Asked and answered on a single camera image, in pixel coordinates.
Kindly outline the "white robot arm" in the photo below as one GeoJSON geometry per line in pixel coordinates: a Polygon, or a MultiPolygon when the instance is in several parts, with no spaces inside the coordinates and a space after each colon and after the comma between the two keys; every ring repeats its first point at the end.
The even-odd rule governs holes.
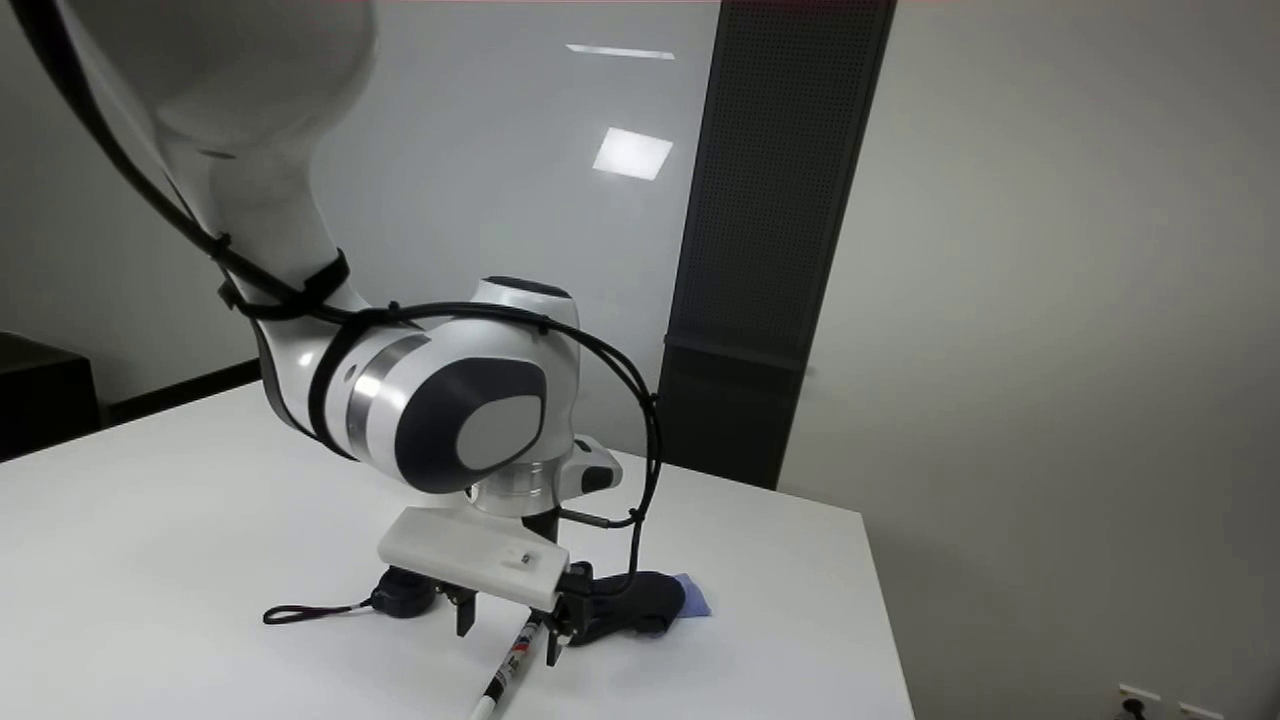
{"type": "Polygon", "coordinates": [[[224,275],[270,410],[420,495],[379,556],[456,605],[515,600],[571,645],[620,630],[623,582],[536,529],[620,481],[574,428],[574,300],[486,275],[465,300],[371,303],[323,226],[312,161],[371,77],[371,0],[6,8],[108,163],[224,275]]]}

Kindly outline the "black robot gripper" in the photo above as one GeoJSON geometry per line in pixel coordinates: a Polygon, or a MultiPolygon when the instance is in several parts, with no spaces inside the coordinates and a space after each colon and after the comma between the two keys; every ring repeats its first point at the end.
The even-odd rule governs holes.
{"type": "MultiPolygon", "coordinates": [[[[563,501],[593,495],[616,486],[623,481],[620,461],[609,443],[593,434],[574,434],[559,455],[512,464],[495,474],[485,474],[468,486],[468,503],[486,515],[543,515],[554,512],[563,501]]],[[[468,635],[474,624],[474,592],[452,586],[456,605],[456,635],[468,635]]],[[[593,564],[574,560],[563,569],[554,582],[554,606],[548,616],[548,650],[559,654],[563,645],[588,624],[593,605],[593,564]]]]}

